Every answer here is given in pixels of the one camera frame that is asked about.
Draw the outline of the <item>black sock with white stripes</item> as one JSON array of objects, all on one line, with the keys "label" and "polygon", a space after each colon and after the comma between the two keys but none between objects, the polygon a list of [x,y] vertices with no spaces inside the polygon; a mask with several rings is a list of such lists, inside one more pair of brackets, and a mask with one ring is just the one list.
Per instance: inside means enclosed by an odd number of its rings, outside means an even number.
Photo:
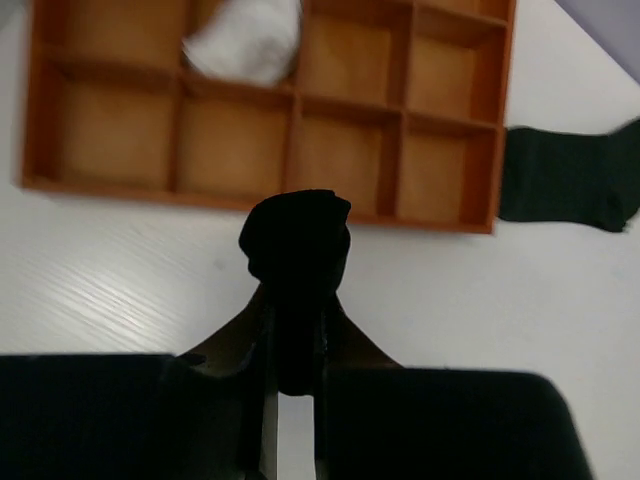
[{"label": "black sock with white stripes", "polygon": [[331,190],[296,191],[257,204],[242,228],[248,270],[275,309],[277,382],[285,395],[313,391],[316,329],[344,275],[350,210]]}]

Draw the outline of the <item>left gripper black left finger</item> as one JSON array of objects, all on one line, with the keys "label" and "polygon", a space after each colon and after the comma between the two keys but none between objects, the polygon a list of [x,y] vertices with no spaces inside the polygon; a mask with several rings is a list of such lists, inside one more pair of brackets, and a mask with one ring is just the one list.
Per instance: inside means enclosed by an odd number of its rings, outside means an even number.
[{"label": "left gripper black left finger", "polygon": [[180,359],[189,364],[177,418],[176,479],[275,479],[275,310],[266,289]]}]

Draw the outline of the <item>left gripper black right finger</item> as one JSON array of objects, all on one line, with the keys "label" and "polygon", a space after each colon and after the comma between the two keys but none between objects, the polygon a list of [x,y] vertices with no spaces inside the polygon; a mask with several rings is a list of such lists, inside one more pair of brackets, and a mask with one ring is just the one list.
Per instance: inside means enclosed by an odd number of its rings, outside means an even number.
[{"label": "left gripper black right finger", "polygon": [[389,375],[401,366],[332,296],[314,320],[314,466],[318,479],[382,479]]}]

